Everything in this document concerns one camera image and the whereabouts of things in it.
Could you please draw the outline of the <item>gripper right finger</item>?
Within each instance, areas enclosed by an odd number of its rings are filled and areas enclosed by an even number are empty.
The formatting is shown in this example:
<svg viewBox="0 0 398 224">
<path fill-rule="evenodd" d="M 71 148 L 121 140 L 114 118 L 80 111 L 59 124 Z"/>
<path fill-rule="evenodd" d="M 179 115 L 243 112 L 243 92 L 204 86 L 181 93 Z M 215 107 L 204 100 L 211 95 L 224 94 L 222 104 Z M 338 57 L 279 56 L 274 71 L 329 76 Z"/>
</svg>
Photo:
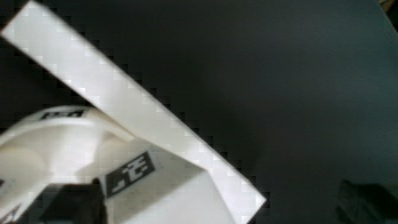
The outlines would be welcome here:
<svg viewBox="0 0 398 224">
<path fill-rule="evenodd" d="M 398 183 L 341 181 L 336 207 L 338 224 L 398 224 Z"/>
</svg>

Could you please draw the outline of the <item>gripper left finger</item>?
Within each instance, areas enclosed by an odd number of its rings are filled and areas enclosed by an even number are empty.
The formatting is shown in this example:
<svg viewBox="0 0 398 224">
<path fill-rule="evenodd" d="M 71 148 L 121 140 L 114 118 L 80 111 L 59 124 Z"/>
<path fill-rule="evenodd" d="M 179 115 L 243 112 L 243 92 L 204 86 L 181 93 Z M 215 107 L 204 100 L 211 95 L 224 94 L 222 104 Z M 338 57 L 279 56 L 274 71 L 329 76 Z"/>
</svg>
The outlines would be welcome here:
<svg viewBox="0 0 398 224">
<path fill-rule="evenodd" d="M 20 224 L 107 224 L 100 184 L 50 184 L 21 215 Z"/>
</svg>

